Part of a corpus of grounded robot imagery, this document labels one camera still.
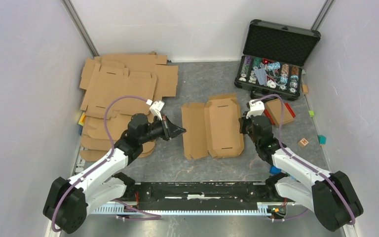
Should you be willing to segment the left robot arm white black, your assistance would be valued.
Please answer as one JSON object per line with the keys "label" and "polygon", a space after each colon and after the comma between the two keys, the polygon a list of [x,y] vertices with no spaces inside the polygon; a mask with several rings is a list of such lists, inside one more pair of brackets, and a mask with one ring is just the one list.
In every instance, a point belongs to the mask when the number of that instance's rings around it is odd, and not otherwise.
{"label": "left robot arm white black", "polygon": [[71,234],[92,211],[107,202],[117,198],[130,201],[135,187],[118,172],[142,153],[145,143],[158,138],[169,141],[185,132],[165,115],[153,122],[144,114],[133,115],[127,129],[102,158],[75,176],[58,177],[52,182],[43,208],[52,230]]}

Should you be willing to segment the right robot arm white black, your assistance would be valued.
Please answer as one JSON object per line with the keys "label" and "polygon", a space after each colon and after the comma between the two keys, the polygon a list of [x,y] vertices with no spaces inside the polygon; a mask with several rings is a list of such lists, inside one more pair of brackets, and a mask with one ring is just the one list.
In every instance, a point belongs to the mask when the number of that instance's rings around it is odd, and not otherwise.
{"label": "right robot arm white black", "polygon": [[281,169],[266,180],[265,195],[271,201],[293,200],[313,212],[320,224],[334,232],[354,225],[364,208],[349,177],[322,169],[296,155],[272,132],[266,116],[242,116],[240,133],[248,135],[260,159]]}

